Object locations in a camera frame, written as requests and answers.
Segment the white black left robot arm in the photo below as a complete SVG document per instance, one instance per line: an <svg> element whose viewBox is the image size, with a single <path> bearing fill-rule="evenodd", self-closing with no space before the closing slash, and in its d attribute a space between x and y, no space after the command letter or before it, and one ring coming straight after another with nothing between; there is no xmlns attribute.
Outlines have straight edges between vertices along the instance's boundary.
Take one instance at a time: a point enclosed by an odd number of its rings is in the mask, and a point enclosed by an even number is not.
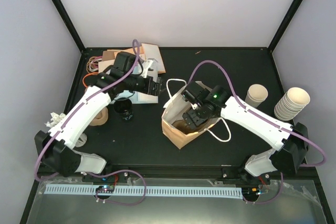
<svg viewBox="0 0 336 224"><path fill-rule="evenodd" d="M155 59L141 61L138 55L118 53L114 63L98 73L83 97L59 123L48 132L39 131L35 135L38 153L35 167L45 164L65 177L94 173L100 181L108 181L113 169L106 160L97 154L77 152L75 145L99 112L124 91L159 96L163 83L156 65Z"/></svg>

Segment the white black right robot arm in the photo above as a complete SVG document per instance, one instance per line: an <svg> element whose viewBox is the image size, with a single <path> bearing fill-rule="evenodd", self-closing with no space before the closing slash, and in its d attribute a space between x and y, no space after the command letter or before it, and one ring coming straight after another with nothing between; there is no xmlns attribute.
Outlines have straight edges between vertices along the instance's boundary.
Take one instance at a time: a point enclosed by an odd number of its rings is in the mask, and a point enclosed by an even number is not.
<svg viewBox="0 0 336 224"><path fill-rule="evenodd" d="M238 171L239 179L252 183L258 176L279 171L294 175L300 168L309 144L302 140L308 136L305 125L291 125L245 104L221 86L213 90L203 88L197 82L189 83L181 92L191 108L183 113L183 120L191 129L196 129L209 119L232 121L263 139L271 148L252 155Z"/></svg>

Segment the brown paper takeout bag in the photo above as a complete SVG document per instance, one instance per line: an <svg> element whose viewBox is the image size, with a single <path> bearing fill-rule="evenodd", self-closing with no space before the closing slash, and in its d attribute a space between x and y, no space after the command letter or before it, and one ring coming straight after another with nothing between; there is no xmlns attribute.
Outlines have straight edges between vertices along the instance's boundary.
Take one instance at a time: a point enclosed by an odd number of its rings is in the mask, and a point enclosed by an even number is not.
<svg viewBox="0 0 336 224"><path fill-rule="evenodd" d="M205 132L209 132L213 138L217 139L220 142L226 143L229 142L232 138L232 134L227 122L224 119L212 118L206 119L199 126L192 128L185 120L183 119L183 114L192 109L192 105L189 102L186 102L182 97L182 91L186 88L186 85L183 85L182 88L178 90L174 95L170 93L170 90L167 89L169 94L169 100L163 106L164 111L161 116L161 125L163 134L178 148L181 149L192 140L196 139ZM211 128L222 121L228 132L227 139L221 139L215 135Z"/></svg>

